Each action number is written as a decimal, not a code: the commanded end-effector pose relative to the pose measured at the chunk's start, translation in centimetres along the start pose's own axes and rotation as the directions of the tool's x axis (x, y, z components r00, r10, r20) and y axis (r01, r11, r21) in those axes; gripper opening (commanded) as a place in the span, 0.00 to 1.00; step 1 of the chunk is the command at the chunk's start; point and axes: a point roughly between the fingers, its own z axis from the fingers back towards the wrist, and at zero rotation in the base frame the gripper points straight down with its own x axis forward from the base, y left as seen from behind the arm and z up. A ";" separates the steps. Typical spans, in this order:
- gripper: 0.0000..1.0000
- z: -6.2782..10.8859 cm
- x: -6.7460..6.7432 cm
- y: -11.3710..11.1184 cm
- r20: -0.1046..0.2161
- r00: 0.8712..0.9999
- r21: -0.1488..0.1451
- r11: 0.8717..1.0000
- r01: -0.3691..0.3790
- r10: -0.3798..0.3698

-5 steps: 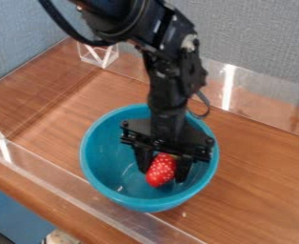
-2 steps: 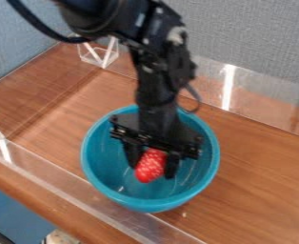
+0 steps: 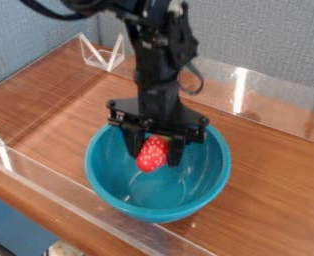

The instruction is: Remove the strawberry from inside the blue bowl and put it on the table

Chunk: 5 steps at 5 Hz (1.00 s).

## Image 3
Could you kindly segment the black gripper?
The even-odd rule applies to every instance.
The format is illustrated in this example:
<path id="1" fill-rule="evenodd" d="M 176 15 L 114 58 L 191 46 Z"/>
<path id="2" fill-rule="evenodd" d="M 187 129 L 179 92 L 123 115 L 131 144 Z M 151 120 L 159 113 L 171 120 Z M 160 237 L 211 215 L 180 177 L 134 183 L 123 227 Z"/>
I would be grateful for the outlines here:
<path id="1" fill-rule="evenodd" d="M 139 156 L 147 133 L 172 137 L 167 153 L 171 167 L 180 163 L 186 142 L 206 140 L 208 119 L 182 103 L 178 83 L 139 88 L 136 97 L 111 99 L 107 107 L 110 122 L 122 129 L 134 158 Z"/>

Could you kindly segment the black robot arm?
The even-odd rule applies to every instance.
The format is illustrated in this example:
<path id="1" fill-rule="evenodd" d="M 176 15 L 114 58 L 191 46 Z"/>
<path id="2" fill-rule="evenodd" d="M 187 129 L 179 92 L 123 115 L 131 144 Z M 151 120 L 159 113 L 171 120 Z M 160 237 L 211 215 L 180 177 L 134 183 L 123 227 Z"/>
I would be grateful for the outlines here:
<path id="1" fill-rule="evenodd" d="M 179 74 L 192 68 L 199 42 L 186 0 L 60 0 L 72 11 L 63 15 L 37 0 L 19 0 L 40 15 L 63 21 L 86 19 L 102 11 L 124 22 L 136 56 L 135 98 L 107 102 L 110 122 L 123 131 L 128 152 L 138 156 L 148 133 L 170 138 L 166 159 L 176 166 L 188 143 L 206 140 L 210 119 L 182 103 Z"/>

